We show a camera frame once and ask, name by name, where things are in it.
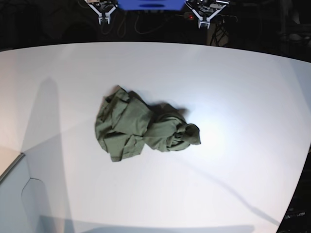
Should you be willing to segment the green t-shirt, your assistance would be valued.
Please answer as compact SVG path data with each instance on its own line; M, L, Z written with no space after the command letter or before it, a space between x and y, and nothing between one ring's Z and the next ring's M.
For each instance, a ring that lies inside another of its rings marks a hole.
M112 162L141 154L145 145L160 152L199 145L200 130L167 103L150 106L134 92L117 86L105 97L95 121L95 135Z

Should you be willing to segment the black power strip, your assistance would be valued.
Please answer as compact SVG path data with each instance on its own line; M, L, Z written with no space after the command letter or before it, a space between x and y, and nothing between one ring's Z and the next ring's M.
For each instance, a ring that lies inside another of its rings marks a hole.
M184 19L186 20L197 20L198 17L194 13L190 12L185 12L184 14L181 15ZM232 20L233 22L238 22L238 17L237 16L232 16L232 15L223 15L223 14L218 14L215 17L213 17L210 22L219 22L223 23L226 21Z

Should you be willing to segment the blue box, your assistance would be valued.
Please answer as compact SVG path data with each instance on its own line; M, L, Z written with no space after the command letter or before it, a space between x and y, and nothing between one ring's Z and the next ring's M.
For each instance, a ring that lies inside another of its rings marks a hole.
M118 5L127 11L182 9L184 0L118 0Z

